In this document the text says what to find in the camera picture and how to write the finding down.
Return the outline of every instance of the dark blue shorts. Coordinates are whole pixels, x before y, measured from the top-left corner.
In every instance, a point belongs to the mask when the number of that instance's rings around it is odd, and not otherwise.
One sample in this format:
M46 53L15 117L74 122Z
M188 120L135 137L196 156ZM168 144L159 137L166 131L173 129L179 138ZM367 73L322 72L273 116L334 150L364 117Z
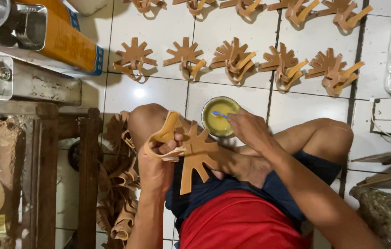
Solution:
M342 166L336 163L309 155L303 150L293 157L328 185L334 182L342 169ZM246 190L269 201L286 214L292 220L295 228L300 231L301 223L306 218L274 171L266 177L263 188L258 189L246 182L239 182L230 175L219 180L210 170L207 170L210 178L203 183L197 171L194 170L192 172L192 192L180 195L183 161L184 158L181 157L180 161L175 164L174 180L170 190L166 193L165 202L165 207L171 210L177 218L176 228L178 231L180 231L183 220L188 218L194 209L229 190Z

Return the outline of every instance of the red shirt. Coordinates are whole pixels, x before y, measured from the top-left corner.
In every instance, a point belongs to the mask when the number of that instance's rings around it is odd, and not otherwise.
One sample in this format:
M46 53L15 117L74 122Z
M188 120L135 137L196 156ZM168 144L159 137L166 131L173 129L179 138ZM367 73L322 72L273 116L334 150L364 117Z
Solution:
M180 249L192 248L310 249L310 241L274 205L248 191L232 190L183 221Z

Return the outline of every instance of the glue bowl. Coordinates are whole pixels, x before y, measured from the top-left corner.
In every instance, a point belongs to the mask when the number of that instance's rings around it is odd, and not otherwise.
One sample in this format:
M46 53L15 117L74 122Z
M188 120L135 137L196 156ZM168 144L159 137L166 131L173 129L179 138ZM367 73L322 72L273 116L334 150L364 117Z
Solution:
M214 115L213 111L221 114L237 113L240 106L231 98L215 97L209 100L202 110L203 126L209 129L209 133L216 137L229 137L234 131L225 117Z

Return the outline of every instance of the leg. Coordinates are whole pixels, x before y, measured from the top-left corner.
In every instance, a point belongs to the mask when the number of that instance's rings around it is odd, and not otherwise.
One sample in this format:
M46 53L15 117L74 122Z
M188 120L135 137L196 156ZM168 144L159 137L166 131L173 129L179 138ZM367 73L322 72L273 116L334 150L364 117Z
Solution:
M162 128L167 114L168 110L158 104L142 105L131 112L128 129L137 150L150 135ZM188 122L183 125L188 129L190 127ZM210 137L206 141L214 142ZM218 152L209 155L218 162L218 168L213 170L233 175L240 181L249 182L258 188L262 188L266 175L271 171L263 158L240 155L222 147L219 147Z
M333 163L346 164L353 133L346 123L319 118L281 131L274 138L291 155L303 150Z

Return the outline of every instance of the electrical cord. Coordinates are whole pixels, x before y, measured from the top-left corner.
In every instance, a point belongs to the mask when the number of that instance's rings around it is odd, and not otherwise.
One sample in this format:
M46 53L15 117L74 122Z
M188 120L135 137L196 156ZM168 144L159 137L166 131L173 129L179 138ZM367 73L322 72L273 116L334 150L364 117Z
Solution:
M383 131L380 127L378 127L378 125L375 123L374 121L374 96L371 96L371 98L369 99L369 102L371 104L371 121L374 123L374 126L379 129L381 132L383 132L385 135L387 135L388 137L391 137L391 134Z

